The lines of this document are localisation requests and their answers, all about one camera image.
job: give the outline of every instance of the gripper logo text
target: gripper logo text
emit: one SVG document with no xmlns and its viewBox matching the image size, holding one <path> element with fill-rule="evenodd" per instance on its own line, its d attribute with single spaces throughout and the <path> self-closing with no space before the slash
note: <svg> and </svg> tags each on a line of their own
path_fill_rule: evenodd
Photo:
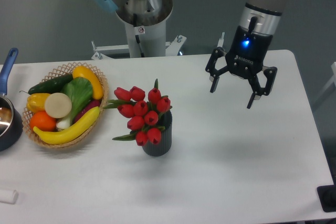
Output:
<svg viewBox="0 0 336 224">
<path fill-rule="evenodd" d="M 253 65 L 253 61 L 248 60 L 248 59 L 245 59 L 245 58 L 240 57 L 240 56 L 238 56 L 238 55 L 236 55 L 235 60 L 241 60 L 241 61 L 244 61 L 244 62 L 247 62 L 247 63 L 250 63 L 251 65 Z"/>
</svg>

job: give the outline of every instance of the dark gray vase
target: dark gray vase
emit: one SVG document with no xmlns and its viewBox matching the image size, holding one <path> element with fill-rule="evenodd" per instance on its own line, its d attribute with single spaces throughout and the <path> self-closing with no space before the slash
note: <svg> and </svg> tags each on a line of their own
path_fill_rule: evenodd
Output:
<svg viewBox="0 0 336 224">
<path fill-rule="evenodd" d="M 173 116 L 169 110 L 158 121 L 158 125 L 165 126 L 165 130 L 161 132 L 161 141 L 159 144 L 152 144 L 150 141 L 142 147 L 150 156 L 158 157 L 167 153 L 172 146 L 172 122 Z"/>
</svg>

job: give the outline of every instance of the blue led light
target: blue led light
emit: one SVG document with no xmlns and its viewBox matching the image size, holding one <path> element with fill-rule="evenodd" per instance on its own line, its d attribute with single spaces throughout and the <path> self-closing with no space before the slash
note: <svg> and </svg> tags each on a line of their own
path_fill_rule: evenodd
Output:
<svg viewBox="0 0 336 224">
<path fill-rule="evenodd" d="M 245 48 L 247 48 L 249 44 L 250 44 L 250 41 L 248 39 L 244 40 L 243 43 L 242 43 L 243 47 L 245 47 Z"/>
</svg>

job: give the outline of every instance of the green leaf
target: green leaf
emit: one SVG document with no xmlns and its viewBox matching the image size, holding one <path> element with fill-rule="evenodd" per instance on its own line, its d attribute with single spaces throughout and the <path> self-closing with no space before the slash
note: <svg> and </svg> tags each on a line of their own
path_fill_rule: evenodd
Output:
<svg viewBox="0 0 336 224">
<path fill-rule="evenodd" d="M 112 140 L 118 140 L 118 141 L 132 141 L 135 140 L 135 135 L 136 134 L 127 134 L 124 136 L 116 136 L 112 138 Z"/>
<path fill-rule="evenodd" d="M 118 106 L 120 106 L 120 104 L 111 103 L 111 104 L 104 106 L 103 109 L 116 109 Z"/>
<path fill-rule="evenodd" d="M 158 128 L 160 131 L 164 131 L 164 130 L 166 129 L 165 126 L 158 126 L 157 128 Z"/>
<path fill-rule="evenodd" d="M 118 104 L 118 105 L 132 104 L 131 101 L 124 101 L 124 100 L 120 100 L 120 99 L 117 99 L 117 100 L 108 100 L 107 102 Z"/>
<path fill-rule="evenodd" d="M 72 122 L 75 116 L 91 101 L 93 88 L 88 79 L 77 77 L 65 84 L 61 93 L 66 94 L 71 100 L 71 111 L 64 120 L 69 119 Z"/>
<path fill-rule="evenodd" d="M 154 87 L 156 89 L 159 89 L 159 81 L 157 79 L 155 80 Z"/>
<path fill-rule="evenodd" d="M 164 112 L 160 112 L 160 114 L 159 114 L 159 120 L 163 116 L 163 114 L 164 114 Z"/>
<path fill-rule="evenodd" d="M 153 103 L 148 102 L 148 110 L 149 111 L 153 110 Z"/>
<path fill-rule="evenodd" d="M 149 130 L 149 128 L 150 128 L 150 126 L 145 124 L 144 126 L 142 126 L 141 131 L 147 132 Z"/>
</svg>

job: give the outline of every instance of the tulip bouquet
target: tulip bouquet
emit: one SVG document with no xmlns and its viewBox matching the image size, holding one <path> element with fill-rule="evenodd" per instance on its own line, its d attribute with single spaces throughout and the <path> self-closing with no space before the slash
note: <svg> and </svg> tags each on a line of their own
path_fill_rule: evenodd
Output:
<svg viewBox="0 0 336 224">
<path fill-rule="evenodd" d="M 130 134 L 114 137 L 113 140 L 136 140 L 137 145 L 144 146 L 149 141 L 154 145 L 161 142 L 164 125 L 160 125 L 161 118 L 170 112 L 171 101 L 167 95 L 162 96 L 159 90 L 158 80 L 155 80 L 154 88 L 148 92 L 148 102 L 145 99 L 145 91 L 138 87 L 131 90 L 117 88 L 114 91 L 116 100 L 108 100 L 105 109 L 118 109 L 120 114 L 130 118 L 127 128 Z"/>
</svg>

